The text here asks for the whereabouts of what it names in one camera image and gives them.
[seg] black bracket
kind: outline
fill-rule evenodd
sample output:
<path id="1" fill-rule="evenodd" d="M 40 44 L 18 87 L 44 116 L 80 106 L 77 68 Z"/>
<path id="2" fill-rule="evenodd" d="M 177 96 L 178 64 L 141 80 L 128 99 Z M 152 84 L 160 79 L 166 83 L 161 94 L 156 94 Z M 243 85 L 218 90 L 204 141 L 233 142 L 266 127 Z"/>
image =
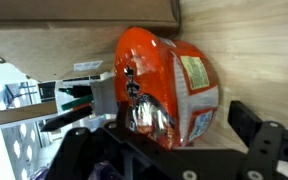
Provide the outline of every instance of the black bracket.
<path id="1" fill-rule="evenodd" d="M 249 147 L 247 154 L 230 149 L 166 150 L 125 127 L 127 109 L 122 102 L 116 122 L 96 132 L 70 130 L 46 179 L 87 179 L 103 161 L 119 179 L 288 179 L 276 171 L 278 160 L 288 162 L 288 130 L 263 122 L 241 102 L 231 103 L 228 121 Z"/>

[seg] plastic packaging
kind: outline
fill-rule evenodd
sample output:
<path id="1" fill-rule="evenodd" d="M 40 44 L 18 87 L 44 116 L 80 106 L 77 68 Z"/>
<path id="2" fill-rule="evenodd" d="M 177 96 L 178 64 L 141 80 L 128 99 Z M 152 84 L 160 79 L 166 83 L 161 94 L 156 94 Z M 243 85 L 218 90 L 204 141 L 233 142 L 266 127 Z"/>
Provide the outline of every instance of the plastic packaging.
<path id="1" fill-rule="evenodd" d="M 115 55 L 118 101 L 131 108 L 130 129 L 166 148 L 200 137 L 215 117 L 218 78 L 195 46 L 130 28 Z"/>

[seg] green object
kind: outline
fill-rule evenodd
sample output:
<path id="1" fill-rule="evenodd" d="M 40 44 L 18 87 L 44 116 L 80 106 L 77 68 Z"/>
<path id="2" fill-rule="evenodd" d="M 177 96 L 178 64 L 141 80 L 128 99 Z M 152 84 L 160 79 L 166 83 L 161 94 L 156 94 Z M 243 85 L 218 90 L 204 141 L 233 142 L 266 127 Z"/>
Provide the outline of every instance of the green object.
<path id="1" fill-rule="evenodd" d="M 73 107 L 85 104 L 87 102 L 91 103 L 92 101 L 93 101 L 93 96 L 87 95 L 87 96 L 81 97 L 79 99 L 76 99 L 74 101 L 71 101 L 69 103 L 62 104 L 61 108 L 63 111 L 66 111 L 66 110 L 72 109 Z"/>
<path id="2" fill-rule="evenodd" d="M 58 91 L 66 93 L 68 95 L 71 95 L 72 94 L 72 89 L 73 88 L 59 88 Z"/>

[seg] cardboard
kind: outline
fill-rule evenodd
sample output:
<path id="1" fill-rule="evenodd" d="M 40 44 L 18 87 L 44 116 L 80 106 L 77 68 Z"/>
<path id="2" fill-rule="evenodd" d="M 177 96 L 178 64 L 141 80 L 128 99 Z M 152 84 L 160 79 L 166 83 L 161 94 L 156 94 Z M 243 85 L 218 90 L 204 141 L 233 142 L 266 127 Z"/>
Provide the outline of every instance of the cardboard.
<path id="1" fill-rule="evenodd" d="M 171 36 L 179 19 L 178 0 L 0 0 L 0 57 L 39 81 L 100 74 L 112 69 L 128 27 Z M 98 69 L 74 72 L 75 63 L 98 60 Z"/>

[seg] orange bag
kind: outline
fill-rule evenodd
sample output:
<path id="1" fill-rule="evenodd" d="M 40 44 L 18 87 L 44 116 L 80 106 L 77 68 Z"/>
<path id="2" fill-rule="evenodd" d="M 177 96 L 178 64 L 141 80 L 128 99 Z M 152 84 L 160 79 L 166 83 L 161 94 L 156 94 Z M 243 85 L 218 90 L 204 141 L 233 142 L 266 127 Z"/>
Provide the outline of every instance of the orange bag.
<path id="1" fill-rule="evenodd" d="M 130 128 L 166 148 L 201 136 L 218 106 L 218 79 L 193 45 L 128 29 L 115 55 L 117 100 L 131 106 Z"/>

